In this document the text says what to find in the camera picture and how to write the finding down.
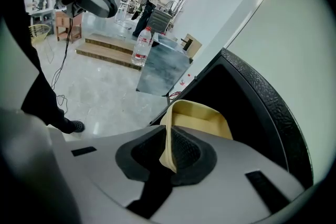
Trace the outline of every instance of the staircase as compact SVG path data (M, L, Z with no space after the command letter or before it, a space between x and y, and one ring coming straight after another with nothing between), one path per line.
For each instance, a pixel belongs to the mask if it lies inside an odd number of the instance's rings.
M141 67L132 63L134 44L117 38L92 34L85 39L85 43L76 49L77 54L116 63L135 70Z

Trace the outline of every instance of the standing person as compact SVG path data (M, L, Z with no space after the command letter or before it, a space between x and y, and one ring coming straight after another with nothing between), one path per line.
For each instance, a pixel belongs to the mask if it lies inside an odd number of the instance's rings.
M135 28L135 31L133 32L134 37L138 37L140 32L146 28L149 17L151 17L151 14L155 7L157 6L159 0L147 0L146 6L144 8L143 14L141 18L139 19L137 27Z
M57 107L56 95L42 72L36 49L31 45L30 18L25 11L24 0L11 0L8 4L10 8L0 5L0 14L16 43L39 71L21 109L25 113L37 116L46 125L51 124L64 133L82 132L85 129L84 124L80 121L68 120L64 117L64 111Z

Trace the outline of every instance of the yellow basket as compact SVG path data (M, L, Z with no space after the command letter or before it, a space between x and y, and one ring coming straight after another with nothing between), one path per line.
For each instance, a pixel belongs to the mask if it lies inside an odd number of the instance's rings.
M50 31L48 25L32 25L29 27L31 43L35 44L43 41Z

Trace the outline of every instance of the glossy tiled floor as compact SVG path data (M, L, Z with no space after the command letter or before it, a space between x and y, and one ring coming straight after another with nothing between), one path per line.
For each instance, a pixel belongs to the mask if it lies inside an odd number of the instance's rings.
M66 117L81 120L86 125L81 134L65 134L66 140L115 135L146 127L165 108L166 98L136 92L139 71L76 54L76 47L82 42L84 39L69 44L64 68L55 87L56 94L64 94L68 99ZM54 52L52 61L48 43ZM65 40L57 42L52 35L36 45L49 83L61 66L65 44ZM60 107L66 110L65 102Z

